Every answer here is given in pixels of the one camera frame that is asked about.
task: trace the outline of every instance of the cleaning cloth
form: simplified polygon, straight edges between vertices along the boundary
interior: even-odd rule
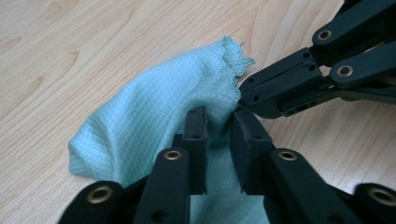
[[[227,120],[237,79],[253,60],[225,36],[152,67],[94,111],[69,142],[69,171],[124,187],[148,175],[156,155],[182,133],[189,109],[208,119],[207,195],[191,196],[191,223],[268,223],[262,196],[241,193]]]

